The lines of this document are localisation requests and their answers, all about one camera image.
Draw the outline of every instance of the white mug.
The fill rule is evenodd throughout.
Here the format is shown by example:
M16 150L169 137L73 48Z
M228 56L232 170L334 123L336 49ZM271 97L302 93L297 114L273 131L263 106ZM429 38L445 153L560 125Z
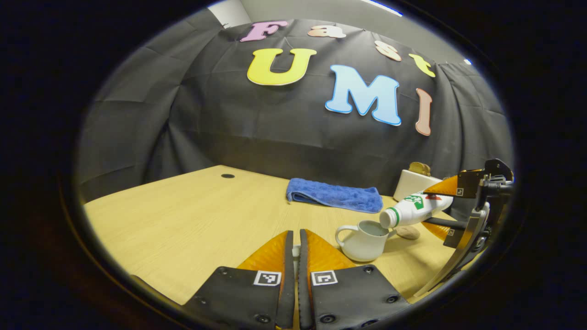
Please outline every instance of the white mug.
M344 241L338 239L338 234L343 230L352 230ZM360 221L357 225L342 225L338 227L335 239L342 252L355 261L375 260L383 253L385 242L396 231L390 232L383 228L380 223L371 220Z

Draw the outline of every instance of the white container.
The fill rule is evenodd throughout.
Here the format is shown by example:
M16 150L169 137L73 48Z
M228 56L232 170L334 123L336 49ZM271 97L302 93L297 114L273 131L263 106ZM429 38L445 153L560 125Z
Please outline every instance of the white container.
M395 228L413 225L431 218L445 210L453 202L450 196L423 194L422 191L411 194L379 214L379 223L383 228Z
M393 193L393 199L400 201L417 191L423 191L441 181L435 177L427 177L412 171L402 170L396 191Z

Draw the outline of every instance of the mug handle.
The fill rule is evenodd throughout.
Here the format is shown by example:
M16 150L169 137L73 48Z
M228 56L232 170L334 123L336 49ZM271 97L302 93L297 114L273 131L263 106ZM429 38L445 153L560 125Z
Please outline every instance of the mug handle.
M340 245L340 247L343 247L343 245L345 244L338 239L338 234L343 230L359 231L359 227L357 227L355 225L342 225L342 226L338 227L338 229L336 230L336 233L334 234L334 239L336 240L338 245Z

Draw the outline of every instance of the wooden table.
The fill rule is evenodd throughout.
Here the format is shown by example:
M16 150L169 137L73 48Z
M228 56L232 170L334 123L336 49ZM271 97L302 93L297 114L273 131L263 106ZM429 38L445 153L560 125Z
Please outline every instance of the wooden table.
M225 173L235 177L221 177ZM294 244L299 244L299 230L307 228L338 246L334 233L339 226L379 220L379 214L288 203L288 182L214 166L98 198L85 210L103 245L129 274L185 304L217 267L238 266L285 230L293 231ZM384 207L396 203L383 196ZM444 213L435 216L453 220ZM414 228L420 238L395 235L371 262L409 302L422 298L413 294L454 251L421 224Z

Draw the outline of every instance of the letter m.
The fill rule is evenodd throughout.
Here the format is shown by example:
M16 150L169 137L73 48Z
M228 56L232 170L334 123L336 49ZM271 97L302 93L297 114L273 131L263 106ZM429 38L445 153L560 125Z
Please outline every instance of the letter m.
M328 110L341 113L353 111L353 107L347 102L350 93L361 116L364 116L377 100L377 108L371 112L373 118L394 126L402 123L397 115L397 81L387 76L377 76L371 85L367 86L359 72L350 66L332 65L330 69L336 73L336 81L332 100L325 105Z

